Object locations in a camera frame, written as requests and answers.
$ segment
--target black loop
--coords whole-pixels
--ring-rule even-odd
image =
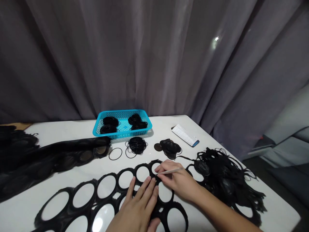
[[[110,134],[110,133],[116,133],[117,128],[113,125],[104,125],[100,129],[100,134]]]
[[[120,154],[120,156],[117,158],[117,159],[119,159],[119,158],[122,156],[122,149],[121,149],[121,148],[114,148],[113,150],[115,150],[115,149],[120,149],[120,150],[121,150],[121,154]]]
[[[112,125],[114,127],[117,127],[119,125],[119,121],[115,117],[105,117],[103,118],[104,125]]]

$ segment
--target curtain fold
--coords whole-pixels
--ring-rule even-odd
[[[300,0],[3,0],[0,123],[187,114],[241,159],[309,79],[308,22]]]

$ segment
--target blue plastic basket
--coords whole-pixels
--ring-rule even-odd
[[[148,122],[147,128],[139,130],[130,130],[132,125],[129,124],[128,118],[136,113],[139,114],[142,121]],[[100,129],[104,125],[103,118],[105,117],[115,117],[118,119],[119,125],[117,127],[116,133],[100,134]],[[110,137],[111,139],[118,139],[118,138],[146,134],[151,128],[152,128],[151,121],[149,120],[149,117],[144,110],[103,111],[99,113],[92,133],[94,136],[97,137],[107,136]]]

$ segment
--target black hair coil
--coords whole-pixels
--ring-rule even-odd
[[[104,125],[100,129],[100,134],[109,134],[117,132],[117,128],[113,125]]]
[[[141,117],[139,116],[139,114],[133,114],[130,118],[128,118],[128,122],[130,125],[134,125],[138,122],[141,122],[142,119]]]
[[[126,144],[126,151],[128,150],[128,152],[129,152],[129,148],[130,148],[131,152],[129,152],[129,153],[134,153],[135,156],[136,155],[142,155],[142,153],[144,152],[144,150],[148,146],[148,143],[145,142],[145,140],[141,137],[133,137],[127,142],[128,142],[128,144]]]
[[[131,130],[145,129],[148,126],[148,122],[143,122],[139,114],[133,114],[128,118],[128,122],[132,125]]]
[[[137,122],[136,124],[132,125],[131,130],[139,130],[145,129],[148,126],[148,122]]]
[[[112,125],[117,127],[119,125],[119,121],[115,117],[105,117],[103,118],[104,125]]]

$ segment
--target table surface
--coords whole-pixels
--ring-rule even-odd
[[[178,143],[183,150],[182,155],[191,159],[195,159],[197,152],[205,150],[206,147],[211,149],[223,148],[186,115],[150,117],[150,120],[153,125],[152,130],[142,136],[148,142],[148,147],[143,155],[137,155],[134,159],[128,159],[123,153],[115,161],[111,161],[108,157],[94,159],[84,166],[74,167],[62,173],[55,173],[51,178],[0,204],[0,230],[11,232],[30,232],[34,230],[35,216],[43,204],[59,189],[75,187],[81,182],[89,181],[93,178],[99,179],[105,174],[111,172],[118,173],[122,169],[134,168],[138,164],[149,163],[155,159],[166,160],[167,157],[163,152],[157,152],[154,149],[154,144],[163,139],[170,138],[175,143]],[[95,120],[86,120],[35,123],[25,132],[29,134],[38,133],[39,145],[46,146],[60,141],[93,138],[92,130],[95,122]],[[192,148],[177,137],[171,131],[171,128],[177,124],[181,124],[189,133],[197,137],[200,143]],[[112,140],[111,149],[119,147],[124,152],[126,149],[125,141],[127,140],[129,139]],[[178,158],[177,162],[181,163],[184,167],[193,163],[181,158]],[[259,178],[258,181],[254,179],[248,181],[248,184],[253,189],[266,195],[264,205],[268,211],[260,213],[262,219],[260,228],[263,231],[292,231],[300,220],[299,214]],[[182,201],[176,195],[174,201],[180,202],[188,215],[188,231],[216,231],[209,220],[193,205]],[[244,207],[243,212],[247,214],[247,211],[248,208]],[[177,225],[182,223],[177,220],[183,219],[174,218],[171,224],[169,224],[171,231],[177,229]]]

